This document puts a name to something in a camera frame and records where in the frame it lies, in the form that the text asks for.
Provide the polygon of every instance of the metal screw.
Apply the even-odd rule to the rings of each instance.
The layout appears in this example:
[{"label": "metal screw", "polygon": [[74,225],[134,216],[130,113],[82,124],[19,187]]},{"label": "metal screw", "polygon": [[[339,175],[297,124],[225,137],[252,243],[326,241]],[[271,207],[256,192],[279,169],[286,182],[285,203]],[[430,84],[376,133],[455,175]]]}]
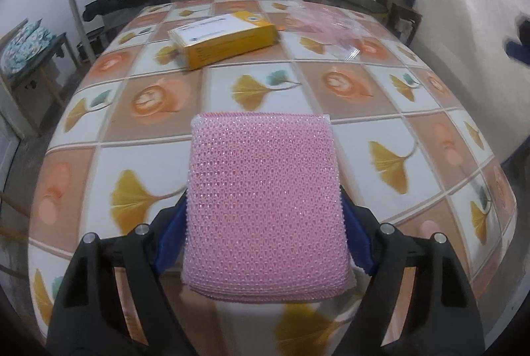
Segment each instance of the metal screw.
[{"label": "metal screw", "polygon": [[134,229],[134,233],[136,235],[145,235],[149,232],[149,225],[146,225],[145,223],[142,223],[141,225],[136,226],[136,229]]},{"label": "metal screw", "polygon": [[91,244],[92,242],[94,242],[96,239],[96,234],[94,232],[89,232],[89,233],[86,233],[85,236],[83,237],[83,242],[85,244]]},{"label": "metal screw", "polygon": [[440,232],[437,232],[434,234],[434,241],[438,242],[438,244],[444,244],[447,242],[447,237]]},{"label": "metal screw", "polygon": [[384,233],[385,235],[391,235],[396,230],[396,228],[394,228],[394,226],[392,226],[390,223],[383,223],[380,229],[381,229],[381,232]]}]

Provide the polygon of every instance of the patterned tablecloth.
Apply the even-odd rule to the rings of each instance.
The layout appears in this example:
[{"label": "patterned tablecloth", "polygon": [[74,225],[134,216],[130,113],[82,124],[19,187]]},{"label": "patterned tablecloth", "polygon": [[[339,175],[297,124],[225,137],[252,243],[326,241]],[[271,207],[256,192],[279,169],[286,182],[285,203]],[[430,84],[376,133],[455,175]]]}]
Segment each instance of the patterned tablecloth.
[{"label": "patterned tablecloth", "polygon": [[[481,297],[517,214],[480,129],[438,76],[375,19],[330,8],[364,35],[359,61],[344,63],[290,15],[293,7],[296,14],[322,8],[273,0],[146,8],[92,66],[57,126],[34,197],[28,263],[44,335],[80,237],[128,233],[174,205],[187,182],[190,121],[212,111],[329,114],[353,200],[404,233],[445,233]],[[167,31],[237,10],[269,18],[280,43],[183,71]],[[339,297],[249,305],[200,296],[182,285],[179,270],[168,271],[162,285],[201,356],[331,354],[368,282],[354,268],[356,283]],[[402,327],[413,276],[405,274],[387,339]],[[117,278],[131,334],[143,340],[123,271]]]}]

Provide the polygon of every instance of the blue object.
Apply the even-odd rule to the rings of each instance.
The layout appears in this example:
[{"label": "blue object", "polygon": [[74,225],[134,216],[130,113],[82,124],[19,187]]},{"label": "blue object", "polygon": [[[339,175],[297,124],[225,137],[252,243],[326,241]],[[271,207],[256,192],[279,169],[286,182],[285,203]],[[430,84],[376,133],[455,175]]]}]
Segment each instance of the blue object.
[{"label": "blue object", "polygon": [[184,244],[186,238],[186,204],[186,193],[184,193],[181,200],[173,207],[175,209],[174,216],[158,240],[158,253],[153,266],[159,276],[176,263]]},{"label": "blue object", "polygon": [[357,266],[362,268],[369,276],[375,274],[377,265],[372,258],[372,240],[366,233],[357,217],[357,205],[341,195],[343,202],[344,227],[348,250]]},{"label": "blue object", "polygon": [[530,66],[530,48],[525,47],[523,44],[515,42],[513,40],[508,40],[504,45],[506,54],[512,59],[518,60],[521,63],[524,63]]}]

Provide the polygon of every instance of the pink mesh sponge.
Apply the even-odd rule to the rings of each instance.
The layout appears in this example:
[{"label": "pink mesh sponge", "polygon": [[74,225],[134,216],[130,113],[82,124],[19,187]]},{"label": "pink mesh sponge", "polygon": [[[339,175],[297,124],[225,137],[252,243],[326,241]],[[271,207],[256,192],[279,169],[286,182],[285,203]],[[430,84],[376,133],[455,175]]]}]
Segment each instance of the pink mesh sponge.
[{"label": "pink mesh sponge", "polygon": [[349,255],[329,118],[203,114],[191,133],[183,282],[247,302],[344,292]]}]

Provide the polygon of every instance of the yellow box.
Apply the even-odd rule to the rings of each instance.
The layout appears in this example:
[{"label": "yellow box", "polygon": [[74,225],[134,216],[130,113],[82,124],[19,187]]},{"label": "yellow box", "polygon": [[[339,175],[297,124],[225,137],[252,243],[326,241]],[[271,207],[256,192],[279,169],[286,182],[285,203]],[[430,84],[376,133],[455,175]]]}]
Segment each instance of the yellow box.
[{"label": "yellow box", "polygon": [[187,24],[168,31],[190,69],[244,54],[278,41],[274,24],[239,11]]}]

